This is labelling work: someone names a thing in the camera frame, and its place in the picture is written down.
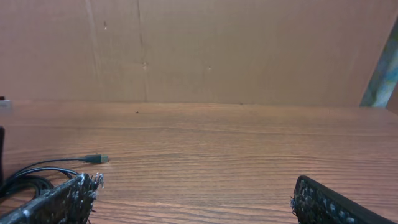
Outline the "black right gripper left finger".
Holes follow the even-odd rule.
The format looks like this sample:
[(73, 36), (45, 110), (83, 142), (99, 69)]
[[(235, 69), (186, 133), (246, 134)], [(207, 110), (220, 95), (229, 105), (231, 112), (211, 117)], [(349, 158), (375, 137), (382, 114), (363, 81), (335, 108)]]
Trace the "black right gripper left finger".
[(1, 217), (1, 224), (86, 224), (104, 175), (82, 173)]

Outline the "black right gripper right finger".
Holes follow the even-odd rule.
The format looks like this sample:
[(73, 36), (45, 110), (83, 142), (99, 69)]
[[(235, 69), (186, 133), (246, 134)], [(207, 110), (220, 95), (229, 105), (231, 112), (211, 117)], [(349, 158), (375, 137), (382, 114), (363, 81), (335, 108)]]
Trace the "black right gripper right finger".
[(305, 175), (297, 179), (290, 206), (300, 224), (394, 224)]

